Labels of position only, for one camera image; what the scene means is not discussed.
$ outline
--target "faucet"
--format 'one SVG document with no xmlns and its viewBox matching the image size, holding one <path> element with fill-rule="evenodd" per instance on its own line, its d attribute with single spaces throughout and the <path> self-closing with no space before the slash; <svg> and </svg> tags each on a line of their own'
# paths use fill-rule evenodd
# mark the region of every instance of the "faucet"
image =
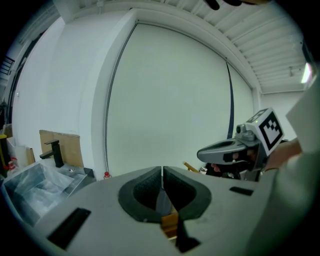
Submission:
<svg viewBox="0 0 320 256">
<path fill-rule="evenodd" d="M 64 162 L 63 162 L 62 156 L 61 156 L 59 140 L 58 139 L 50 140 L 48 142 L 45 142 L 44 144 L 46 144 L 46 145 L 51 144 L 52 150 L 41 154 L 40 158 L 46 159 L 46 158 L 53 156 L 56 167 L 60 168 L 60 167 L 64 166 Z"/>
</svg>

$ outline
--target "white wall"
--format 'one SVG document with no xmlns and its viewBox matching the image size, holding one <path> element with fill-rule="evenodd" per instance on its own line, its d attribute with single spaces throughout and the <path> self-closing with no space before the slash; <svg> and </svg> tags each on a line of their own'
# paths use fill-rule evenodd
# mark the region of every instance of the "white wall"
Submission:
<svg viewBox="0 0 320 256">
<path fill-rule="evenodd" d="M 12 126 L 17 143 L 33 148 L 36 160 L 42 153 L 39 130 L 80 135 L 84 166 L 93 168 L 98 179 L 103 177 L 102 138 L 110 73 L 126 38 L 121 22 L 134 25 L 123 20 L 128 18 L 125 14 L 92 15 L 67 25 L 58 19 L 32 50 L 17 85 Z M 111 66 L 101 73 L 106 65 Z M 101 145 L 93 149 L 97 137 Z"/>
<path fill-rule="evenodd" d="M 284 139 L 293 140 L 297 137 L 286 114 L 297 103 L 304 92 L 281 92 L 261 95 L 261 108 L 272 107 L 282 125 Z"/>
<path fill-rule="evenodd" d="M 253 113 L 257 113 L 261 110 L 261 94 L 258 88 L 252 88 L 252 99 L 253 99 Z"/>
<path fill-rule="evenodd" d="M 228 67 L 233 89 L 234 123 L 232 136 L 234 136 L 237 125 L 243 124 L 253 116 L 254 103 L 251 88 L 231 65 Z"/>
<path fill-rule="evenodd" d="M 230 84 L 226 62 L 180 33 L 138 24 L 116 70 L 107 122 L 113 176 L 183 161 L 227 138 Z"/>
</svg>

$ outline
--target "gray robotic arm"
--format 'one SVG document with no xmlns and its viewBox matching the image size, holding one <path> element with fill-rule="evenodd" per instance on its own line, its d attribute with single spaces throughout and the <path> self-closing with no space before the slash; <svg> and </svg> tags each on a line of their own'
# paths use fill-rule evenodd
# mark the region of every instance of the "gray robotic arm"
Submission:
<svg viewBox="0 0 320 256">
<path fill-rule="evenodd" d="M 303 105 L 306 106 L 310 98 L 316 100 L 315 95 L 319 93 L 319 87 L 306 92 L 290 114 L 295 118 L 299 117 L 299 112 L 303 115 Z M 30 234 L 35 236 L 40 232 L 42 237 L 48 238 L 40 237 L 36 241 L 50 255 L 60 251 L 61 255 L 79 256 L 106 253 L 178 256 L 181 252 L 186 256 L 265 255 L 295 230 L 318 192 L 320 144 L 313 138 L 319 136 L 319 109 L 309 114 L 317 121 L 313 122 L 315 128 L 311 131 L 314 132 L 295 126 L 301 137 L 303 154 L 289 159 L 280 170 L 268 171 L 259 182 L 208 177 L 168 166 L 163 167 L 162 178 L 161 167 L 140 169 L 86 186 L 40 219 L 35 225 L 37 232 L 31 230 Z M 269 124 L 268 117 L 272 113 L 272 109 L 264 110 L 262 115 L 267 117 L 260 117 L 263 124 Z M 260 148 L 264 149 L 265 156 L 270 155 L 283 137 L 282 130 L 276 129 L 274 135 L 265 132 L 266 141 L 259 136 L 259 126 L 254 128 L 251 124 L 244 124 L 246 131 L 260 138 Z M 268 131 L 268 125 L 261 128 Z M 240 140 L 226 140 L 232 145 L 225 147 L 242 144 L 231 147 L 227 153 L 221 152 L 223 145 L 218 145 L 211 156 L 222 157 L 210 159 L 216 163 L 220 159 L 220 163 L 224 163 L 224 154 L 251 148 Z M 203 151 L 214 149 L 207 147 Z M 162 182 L 179 215 L 178 249 L 163 234 L 161 217 L 155 210 Z"/>
<path fill-rule="evenodd" d="M 260 110 L 244 124 L 237 125 L 234 138 L 206 146 L 197 152 L 199 160 L 217 165 L 232 165 L 236 170 L 261 170 L 268 156 L 284 137 L 280 122 L 272 108 Z M 248 159 L 247 150 L 257 150 L 254 162 Z"/>
</svg>

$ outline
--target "clear plastic wrap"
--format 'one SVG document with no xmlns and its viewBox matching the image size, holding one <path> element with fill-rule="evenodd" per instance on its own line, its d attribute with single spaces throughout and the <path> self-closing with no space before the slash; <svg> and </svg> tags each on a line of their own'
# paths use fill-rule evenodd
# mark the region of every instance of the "clear plastic wrap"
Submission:
<svg viewBox="0 0 320 256">
<path fill-rule="evenodd" d="M 68 197 L 65 189 L 74 181 L 36 162 L 14 174 L 4 187 L 21 218 L 34 226 L 50 209 Z"/>
</svg>

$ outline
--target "cardboard box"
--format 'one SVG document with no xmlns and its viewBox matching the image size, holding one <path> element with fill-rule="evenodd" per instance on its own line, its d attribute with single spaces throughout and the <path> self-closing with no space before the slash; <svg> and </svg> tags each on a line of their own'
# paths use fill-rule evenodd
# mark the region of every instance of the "cardboard box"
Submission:
<svg viewBox="0 0 320 256">
<path fill-rule="evenodd" d="M 73 166 L 84 167 L 80 148 L 80 137 L 78 135 L 47 130 L 40 130 L 39 134 L 42 153 L 52 150 L 51 145 L 46 145 L 46 142 L 59 140 L 63 162 Z"/>
</svg>

